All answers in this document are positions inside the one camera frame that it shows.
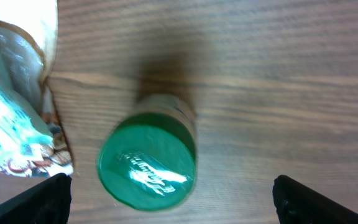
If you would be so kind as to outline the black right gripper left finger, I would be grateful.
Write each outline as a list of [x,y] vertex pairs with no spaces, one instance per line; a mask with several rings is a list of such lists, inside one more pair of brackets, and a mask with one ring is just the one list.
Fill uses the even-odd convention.
[[0,223],[66,224],[71,177],[59,173],[0,204]]

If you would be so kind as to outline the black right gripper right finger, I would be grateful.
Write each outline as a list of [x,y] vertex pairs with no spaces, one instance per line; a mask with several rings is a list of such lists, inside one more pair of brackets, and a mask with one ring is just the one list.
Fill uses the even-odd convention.
[[358,213],[287,175],[274,180],[272,193],[280,224],[358,224]]

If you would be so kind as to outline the teal snack packet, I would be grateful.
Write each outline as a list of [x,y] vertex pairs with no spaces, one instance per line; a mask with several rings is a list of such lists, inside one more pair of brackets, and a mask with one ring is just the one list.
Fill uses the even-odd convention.
[[32,176],[34,161],[51,146],[48,127],[13,89],[0,54],[0,174]]

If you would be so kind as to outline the green lid white jar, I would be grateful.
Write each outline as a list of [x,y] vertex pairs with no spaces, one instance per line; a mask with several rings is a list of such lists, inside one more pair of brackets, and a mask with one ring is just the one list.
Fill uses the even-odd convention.
[[150,95],[107,138],[98,177],[119,202],[137,210],[165,210],[193,190],[196,153],[192,109],[175,95]]

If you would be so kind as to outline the beige Pantree snack pouch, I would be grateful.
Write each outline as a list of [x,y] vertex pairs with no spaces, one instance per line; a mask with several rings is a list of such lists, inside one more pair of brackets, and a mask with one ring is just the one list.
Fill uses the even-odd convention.
[[30,177],[73,173],[71,152],[48,84],[58,32],[56,0],[0,0],[0,54],[13,89],[31,105],[52,135],[52,146]]

